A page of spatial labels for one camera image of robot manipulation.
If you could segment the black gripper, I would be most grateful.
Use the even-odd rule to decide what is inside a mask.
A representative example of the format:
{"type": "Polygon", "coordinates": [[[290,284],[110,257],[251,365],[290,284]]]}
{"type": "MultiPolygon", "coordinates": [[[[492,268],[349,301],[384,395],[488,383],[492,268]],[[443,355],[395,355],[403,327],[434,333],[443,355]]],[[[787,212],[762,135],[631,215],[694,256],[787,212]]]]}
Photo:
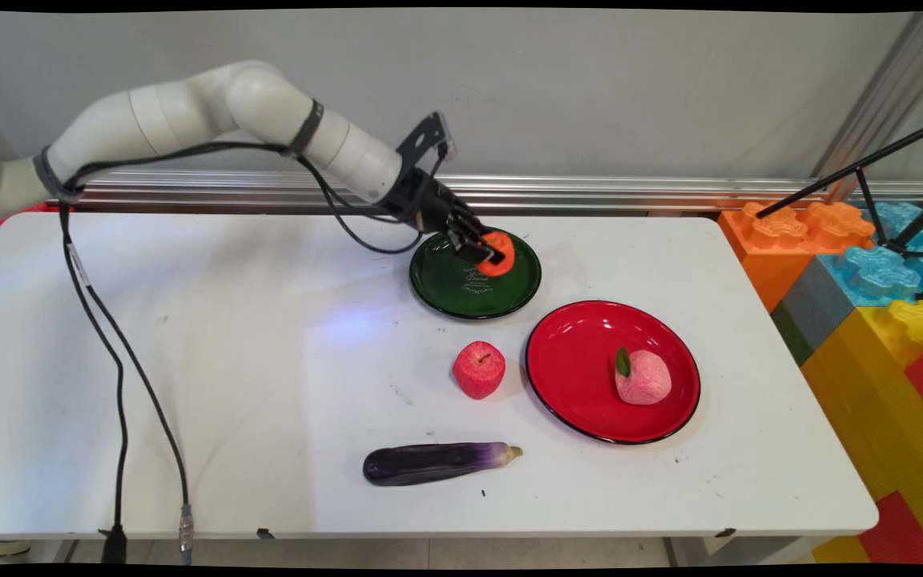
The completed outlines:
{"type": "Polygon", "coordinates": [[[419,167],[408,168],[387,193],[387,213],[424,233],[451,233],[454,255],[471,265],[499,265],[506,254],[494,233],[472,208],[440,180],[419,167]]]}

